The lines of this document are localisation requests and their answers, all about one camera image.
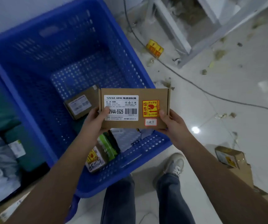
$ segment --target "white wall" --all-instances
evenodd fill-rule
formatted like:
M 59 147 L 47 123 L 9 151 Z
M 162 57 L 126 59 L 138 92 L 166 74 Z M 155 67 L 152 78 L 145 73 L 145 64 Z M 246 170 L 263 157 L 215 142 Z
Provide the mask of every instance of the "white wall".
M 0 32 L 72 0 L 0 0 Z M 113 15 L 123 11 L 123 0 L 104 0 Z M 126 0 L 132 8 L 143 0 Z

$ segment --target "jeans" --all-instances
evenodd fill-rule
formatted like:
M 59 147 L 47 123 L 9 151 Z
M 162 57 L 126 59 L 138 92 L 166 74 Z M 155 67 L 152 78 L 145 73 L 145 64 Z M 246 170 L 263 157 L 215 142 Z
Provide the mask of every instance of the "jeans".
M 109 186 L 103 203 L 101 224 L 135 224 L 134 181 L 131 176 Z M 180 191 L 176 175 L 167 173 L 157 182 L 160 224 L 193 224 L 191 211 Z

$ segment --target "basket handle hole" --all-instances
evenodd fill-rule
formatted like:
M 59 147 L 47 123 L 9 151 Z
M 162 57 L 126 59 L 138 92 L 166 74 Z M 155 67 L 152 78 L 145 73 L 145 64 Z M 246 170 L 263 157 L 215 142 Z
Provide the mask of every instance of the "basket handle hole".
M 42 37 L 49 37 L 50 35 L 56 34 L 58 32 L 58 26 L 52 25 L 40 30 L 39 35 L 41 35 Z

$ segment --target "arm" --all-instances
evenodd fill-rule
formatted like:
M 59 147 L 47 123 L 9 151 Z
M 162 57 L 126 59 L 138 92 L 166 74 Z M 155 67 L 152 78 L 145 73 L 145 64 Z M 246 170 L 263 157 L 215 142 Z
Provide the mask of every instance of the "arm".
M 101 124 L 109 109 L 88 114 L 79 135 L 49 173 L 30 192 L 7 220 L 7 224 L 64 223 L 89 152 L 106 130 Z
M 184 120 L 173 110 L 160 111 L 174 146 L 186 156 L 219 218 L 227 223 L 268 223 L 268 202 L 226 169 L 189 132 Z

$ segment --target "brown cardboard box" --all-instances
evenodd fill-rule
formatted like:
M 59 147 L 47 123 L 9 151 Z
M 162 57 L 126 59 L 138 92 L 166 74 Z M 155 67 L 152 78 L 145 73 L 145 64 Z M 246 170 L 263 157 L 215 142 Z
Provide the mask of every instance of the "brown cardboard box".
M 242 181 L 244 181 L 251 188 L 254 187 L 252 171 L 251 171 L 251 165 L 250 164 L 247 164 L 246 166 L 243 166 L 242 169 L 233 168 L 233 167 L 228 166 L 226 164 L 224 164 L 224 165 L 227 167 L 227 169 L 229 169 L 232 173 L 234 173 L 237 177 L 239 177 Z
M 35 181 L 34 183 L 30 184 L 26 189 L 24 189 L 21 193 L 19 193 L 18 195 L 12 197 L 11 199 L 9 199 L 7 202 L 3 203 L 0 205 L 0 215 L 2 215 L 2 218 L 5 220 L 6 218 L 8 218 L 12 212 L 14 212 L 14 208 L 9 209 L 9 211 L 6 211 L 6 209 L 10 206 L 13 205 L 13 207 L 16 207 L 15 204 L 16 202 L 20 201 L 21 199 L 24 199 L 25 195 L 27 195 L 34 187 L 35 185 L 40 181 L 41 179 Z
M 90 151 L 85 165 L 90 173 L 94 173 L 108 163 L 109 159 L 102 146 L 97 143 Z
M 254 186 L 254 192 L 259 193 L 263 198 L 265 198 L 268 201 L 268 193 L 264 192 L 262 189 L 258 188 L 257 186 Z
M 159 110 L 169 114 L 170 89 L 99 89 L 99 109 L 110 107 L 104 128 L 166 128 Z
M 93 85 L 80 94 L 66 100 L 64 105 L 73 119 L 76 120 L 85 116 L 92 108 L 99 105 L 98 86 Z
M 239 169 L 247 166 L 245 155 L 241 151 L 218 146 L 215 148 L 215 152 L 218 160 L 222 163 Z

